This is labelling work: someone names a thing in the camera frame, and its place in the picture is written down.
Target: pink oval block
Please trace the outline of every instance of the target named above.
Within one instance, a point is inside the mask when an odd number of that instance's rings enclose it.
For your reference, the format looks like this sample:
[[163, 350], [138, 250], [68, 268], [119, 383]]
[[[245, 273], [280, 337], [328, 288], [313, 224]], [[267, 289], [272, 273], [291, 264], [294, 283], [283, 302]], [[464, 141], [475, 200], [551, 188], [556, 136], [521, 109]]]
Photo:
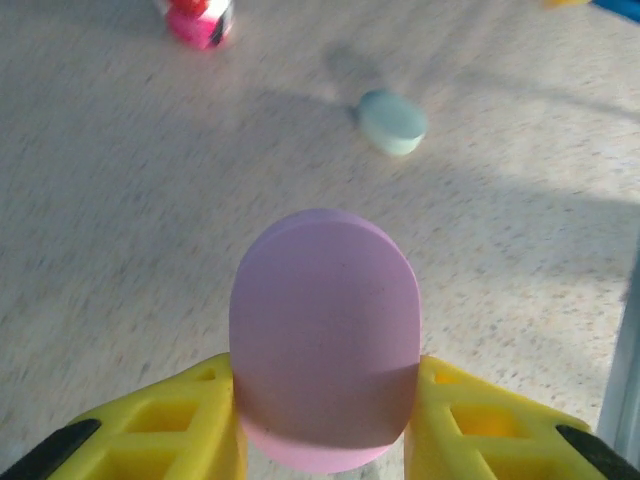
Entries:
[[272, 459], [310, 473], [360, 467], [407, 425], [420, 360], [420, 294], [378, 227], [307, 210], [243, 258], [229, 312], [242, 426]]

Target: gray floor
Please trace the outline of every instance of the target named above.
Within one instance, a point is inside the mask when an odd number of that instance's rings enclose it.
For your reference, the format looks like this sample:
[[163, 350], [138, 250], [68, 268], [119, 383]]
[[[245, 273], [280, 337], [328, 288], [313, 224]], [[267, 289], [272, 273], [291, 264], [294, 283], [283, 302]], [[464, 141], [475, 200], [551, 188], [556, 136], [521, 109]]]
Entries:
[[[240, 257], [312, 206], [406, 252], [425, 353], [595, 425], [640, 223], [639, 45], [535, 0], [240, 0], [202, 54], [151, 0], [3, 0], [0, 469], [225, 351]], [[351, 124], [380, 85], [430, 117], [407, 158]], [[400, 448], [366, 475], [400, 479]]]

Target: yellow plastic frame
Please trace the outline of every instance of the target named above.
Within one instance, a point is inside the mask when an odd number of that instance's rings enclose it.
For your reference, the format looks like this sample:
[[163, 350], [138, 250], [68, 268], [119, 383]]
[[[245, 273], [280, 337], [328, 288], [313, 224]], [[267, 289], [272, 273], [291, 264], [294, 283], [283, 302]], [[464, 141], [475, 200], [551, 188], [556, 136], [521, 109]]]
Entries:
[[[95, 408], [102, 426], [50, 480], [244, 480], [229, 354]], [[406, 480], [604, 480], [555, 429], [582, 421], [433, 357], [420, 363]]]

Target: pink and white toy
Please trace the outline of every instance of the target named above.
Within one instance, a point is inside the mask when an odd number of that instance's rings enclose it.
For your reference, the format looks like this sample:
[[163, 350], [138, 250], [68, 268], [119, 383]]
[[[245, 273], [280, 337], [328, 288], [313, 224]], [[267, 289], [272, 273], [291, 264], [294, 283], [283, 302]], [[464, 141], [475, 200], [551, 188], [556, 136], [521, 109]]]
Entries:
[[155, 1], [171, 33], [197, 50], [217, 47], [231, 29], [233, 0]]

